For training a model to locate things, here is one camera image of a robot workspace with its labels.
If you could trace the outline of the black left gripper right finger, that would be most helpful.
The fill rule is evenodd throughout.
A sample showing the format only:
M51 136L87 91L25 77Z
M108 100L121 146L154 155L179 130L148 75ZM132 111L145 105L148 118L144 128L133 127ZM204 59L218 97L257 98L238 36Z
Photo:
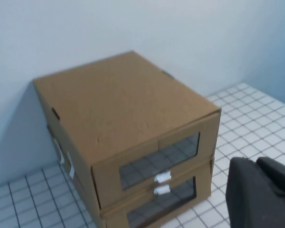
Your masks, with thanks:
M285 165L269 157L260 157L256 162L269 179L285 192Z

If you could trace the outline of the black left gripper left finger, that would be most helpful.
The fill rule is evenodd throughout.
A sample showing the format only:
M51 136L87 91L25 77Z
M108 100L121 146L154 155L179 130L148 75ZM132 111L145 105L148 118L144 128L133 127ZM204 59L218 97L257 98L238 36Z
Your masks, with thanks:
M232 228L285 228L285 192L256 161L230 160L226 203Z

